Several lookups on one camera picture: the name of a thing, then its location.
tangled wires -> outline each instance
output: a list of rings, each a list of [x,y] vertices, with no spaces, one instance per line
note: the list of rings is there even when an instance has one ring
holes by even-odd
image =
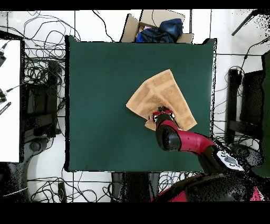
[[[38,179],[33,179],[33,180],[28,180],[28,181],[38,181],[41,179],[44,179],[44,178],[38,178]],[[72,203],[78,197],[82,197],[85,202],[99,202],[105,196],[109,197],[112,200],[117,200],[117,201],[119,200],[112,196],[112,193],[110,190],[111,186],[114,184],[112,182],[109,182],[109,185],[107,187],[104,186],[102,188],[104,195],[98,198],[97,194],[93,190],[88,189],[88,190],[81,191],[79,188],[79,183],[78,183],[78,187],[76,188],[75,186],[70,185],[69,182],[66,182],[63,178],[50,177],[46,179],[54,179],[54,180],[45,181],[45,183],[40,188],[38,188],[38,190],[35,193],[32,194],[30,198],[31,202],[60,203],[63,199],[66,199],[68,203]],[[61,190],[59,190],[57,187],[60,182],[64,182],[64,184],[66,184],[68,187],[74,189],[75,192],[67,196],[64,196],[64,192],[61,192]],[[86,192],[92,193],[91,197],[93,198],[93,200],[89,200],[88,199],[89,197],[87,198],[84,195]],[[40,197],[43,196],[44,199],[37,200],[37,198],[39,198],[38,195],[41,195]]]
[[[171,187],[178,181],[190,178],[192,176],[203,174],[203,172],[165,172],[159,177],[159,193]]]

floor tile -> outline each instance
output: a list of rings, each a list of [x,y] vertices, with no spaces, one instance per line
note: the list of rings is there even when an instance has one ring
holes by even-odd
[[[35,18],[37,13],[34,14],[34,11],[31,11],[30,13],[27,11],[12,11],[8,14],[8,25],[20,31],[27,38],[33,38],[33,40],[41,41],[45,41],[47,38],[47,41],[52,43],[63,43],[64,37],[62,34],[74,35],[74,28],[70,28],[62,22],[57,22],[59,20],[63,20],[70,26],[74,27],[74,11],[41,11],[40,14],[42,16],[38,18]],[[41,41],[34,42],[38,45],[43,45],[43,42]],[[26,44],[31,48],[36,47],[35,43],[33,43],[33,41],[26,40]]]
[[[7,14],[5,12],[0,12],[0,26],[7,26]],[[7,31],[7,28],[0,27],[1,31]]]
[[[108,35],[118,42],[122,37],[127,14],[132,13],[138,17],[140,12],[141,10],[98,10],[96,13],[104,20]],[[104,23],[91,10],[76,11],[75,25],[82,41],[111,42],[111,39],[106,35]]]
[[[246,54],[248,48],[270,35],[259,18],[253,18],[235,36],[234,30],[252,10],[212,10],[211,38],[217,38],[217,53]],[[251,48],[249,54],[262,55],[270,49],[270,41]]]
[[[51,145],[52,141],[48,142],[47,147]],[[64,161],[65,140],[62,135],[57,135],[51,148],[31,159],[27,179],[61,177]]]
[[[193,44],[202,44],[205,39],[210,37],[210,14],[210,9],[192,10]]]

white floor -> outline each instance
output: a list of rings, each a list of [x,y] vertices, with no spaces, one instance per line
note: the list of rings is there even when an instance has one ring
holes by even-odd
[[[189,10],[173,10],[182,13],[185,16],[184,20],[184,33],[189,33]],[[242,29],[235,35],[231,36],[232,32],[244,18],[251,12],[251,10],[193,10],[192,11],[192,32],[194,33],[194,44],[202,43],[206,38],[217,38],[217,62],[216,62],[216,90],[223,89],[226,87],[227,83],[224,79],[225,74],[228,69],[232,66],[241,66],[243,63],[244,55],[246,54],[248,48],[264,39],[270,34],[269,29],[267,29],[261,16],[257,16],[248,22],[247,25],[242,27]],[[115,41],[119,41],[122,35],[123,27],[126,21],[126,16],[131,13],[135,18],[139,19],[141,10],[120,10],[120,11],[104,11],[100,10],[99,15],[104,19],[107,26],[107,33]],[[106,36],[103,22],[93,14],[92,11],[76,11],[74,20],[74,11],[41,11],[42,15],[50,18],[50,16],[56,16],[64,21],[66,21],[72,27],[75,27],[80,35],[81,41],[110,41],[110,38]],[[42,25],[41,29],[37,32],[38,28],[43,22],[56,21],[55,18],[37,18],[30,22],[24,30],[24,23],[34,18],[36,15],[32,16],[28,12],[10,12],[8,14],[8,26],[16,28],[21,33],[25,33],[28,38],[34,37],[35,40],[45,41],[49,32],[56,30],[61,33],[74,35],[74,29],[70,29],[67,25],[65,27],[60,23],[46,23]],[[6,26],[7,21],[5,15],[0,15],[0,25]],[[17,34],[17,32],[12,29],[8,29],[9,32]],[[62,34],[57,32],[52,32],[47,41],[58,43],[61,41]],[[37,48],[33,42],[25,41],[30,48]],[[262,69],[261,56],[263,53],[270,49],[270,42],[262,45],[257,45],[251,48],[250,55],[243,69],[245,72],[251,72]],[[64,96],[64,89],[60,93],[60,97]],[[226,100],[226,90],[219,91],[216,93],[215,105]],[[223,112],[226,109],[226,104],[221,104],[215,109],[215,113]],[[238,117],[240,112],[240,99],[238,102]],[[64,116],[65,110],[63,109],[59,116]],[[215,120],[225,120],[225,113],[220,115],[215,115]],[[65,121],[64,118],[59,118],[59,124],[62,132],[65,131]],[[224,122],[216,122],[216,126],[224,129]],[[215,133],[221,133],[222,131],[218,128],[214,129]],[[62,167],[65,161],[65,139],[64,136],[58,135],[54,139],[53,146],[43,152],[42,154],[35,156],[28,168],[28,179],[43,178],[47,181],[48,177],[61,177]],[[108,186],[111,181],[110,172],[75,172],[74,173],[74,186],[78,187],[78,181],[81,177],[80,190],[91,189],[96,194],[97,197],[104,195],[102,188]],[[72,173],[63,172],[63,178],[66,181],[70,181],[72,185],[73,175]],[[33,194],[36,190],[44,184],[44,181],[30,181],[29,182],[29,193]],[[67,195],[72,194],[72,188],[66,185]],[[95,199],[94,194],[90,191],[84,193],[85,197],[89,201]],[[44,199],[43,194],[38,194],[36,199]],[[85,202],[86,200],[80,196],[74,199],[74,202]],[[110,198],[105,196],[100,201],[110,201]]]

black border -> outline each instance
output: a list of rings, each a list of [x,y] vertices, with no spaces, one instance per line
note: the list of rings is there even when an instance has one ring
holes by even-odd
[[[25,42],[21,36],[7,33],[5,31],[0,31],[0,39],[2,40],[19,40],[20,41],[20,83],[24,81],[25,74],[24,74],[24,68],[25,68]],[[24,122],[23,122],[23,91],[22,88],[20,88],[20,136],[19,136],[19,162],[24,161],[24,152],[23,152],[23,146],[24,146]]]
[[[70,42],[65,35],[65,163],[64,169],[69,171],[70,165]]]

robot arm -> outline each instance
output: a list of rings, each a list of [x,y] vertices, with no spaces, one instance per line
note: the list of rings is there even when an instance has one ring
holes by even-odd
[[[153,122],[160,148],[197,155],[205,174],[179,181],[154,201],[248,201],[254,198],[252,182],[243,178],[244,168],[231,153],[221,150],[204,135],[181,130],[173,112],[166,107],[153,113]]]

